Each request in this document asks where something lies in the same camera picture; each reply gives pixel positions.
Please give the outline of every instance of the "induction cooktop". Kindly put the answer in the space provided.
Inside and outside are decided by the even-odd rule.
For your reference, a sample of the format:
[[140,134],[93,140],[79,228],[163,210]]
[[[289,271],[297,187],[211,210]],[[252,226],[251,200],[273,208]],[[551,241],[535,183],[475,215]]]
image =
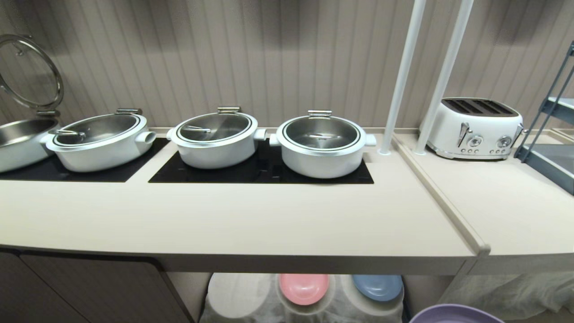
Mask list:
[[275,184],[373,184],[364,161],[354,172],[339,178],[319,179],[300,175],[281,159],[281,147],[270,147],[269,139],[259,142],[247,160],[218,170],[201,170],[185,164],[176,152],[149,183],[275,183]]
[[78,173],[67,170],[56,155],[38,163],[17,170],[0,173],[0,180],[44,180],[67,182],[125,182],[148,162],[169,141],[165,138],[154,140],[152,147],[142,156],[129,163],[108,170]]

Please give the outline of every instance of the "purple bowl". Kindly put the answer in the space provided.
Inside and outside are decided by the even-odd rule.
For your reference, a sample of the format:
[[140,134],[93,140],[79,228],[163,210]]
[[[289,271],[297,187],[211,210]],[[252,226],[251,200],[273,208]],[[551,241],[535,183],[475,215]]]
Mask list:
[[415,315],[410,323],[504,323],[474,307],[458,304],[434,305]]

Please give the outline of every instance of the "wooden cabinet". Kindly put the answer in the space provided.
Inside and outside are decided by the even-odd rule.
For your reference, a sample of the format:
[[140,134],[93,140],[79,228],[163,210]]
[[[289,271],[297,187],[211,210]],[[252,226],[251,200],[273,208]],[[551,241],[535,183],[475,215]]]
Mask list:
[[2,323],[89,323],[17,255],[0,252]]
[[90,323],[190,323],[165,273],[146,261],[20,257]]

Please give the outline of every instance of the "pot handle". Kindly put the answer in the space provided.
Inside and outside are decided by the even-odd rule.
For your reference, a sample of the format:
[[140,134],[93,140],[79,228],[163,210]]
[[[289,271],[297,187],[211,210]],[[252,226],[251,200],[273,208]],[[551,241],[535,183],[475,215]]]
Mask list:
[[53,134],[46,134],[44,137],[40,138],[40,144],[42,146],[46,146],[47,143],[50,141],[50,138],[52,138],[54,135]]
[[151,144],[156,139],[157,134],[154,131],[144,131],[135,137],[136,143]]
[[375,137],[374,134],[369,133],[369,134],[367,135],[366,139],[367,139],[367,140],[365,141],[365,144],[364,144],[365,146],[374,147],[374,146],[377,145],[377,137]]
[[267,129],[255,130],[255,134],[253,134],[253,139],[259,141],[265,141],[266,138],[267,138]]
[[175,129],[175,128],[169,129],[168,132],[165,134],[165,138],[166,138],[167,140],[170,140],[170,141],[171,141],[174,129]]
[[275,133],[272,133],[271,136],[269,136],[269,145],[271,147],[277,147],[281,145],[279,140],[277,140],[277,135]]

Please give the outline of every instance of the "wall panel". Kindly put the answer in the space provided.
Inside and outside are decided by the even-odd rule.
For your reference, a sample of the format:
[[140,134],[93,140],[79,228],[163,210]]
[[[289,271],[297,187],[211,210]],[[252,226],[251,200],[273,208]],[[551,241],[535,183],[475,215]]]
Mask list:
[[[151,125],[173,126],[241,105],[262,126],[308,109],[384,126],[412,5],[5,0],[0,33],[31,34],[53,57],[65,79],[64,122],[140,107]],[[424,116],[458,7],[427,3],[400,127],[418,126]],[[476,0],[446,95],[496,99],[530,122],[574,38],[573,15],[573,0]],[[0,55],[0,71],[33,73],[15,60]],[[0,122],[32,116],[5,94],[0,99]]]

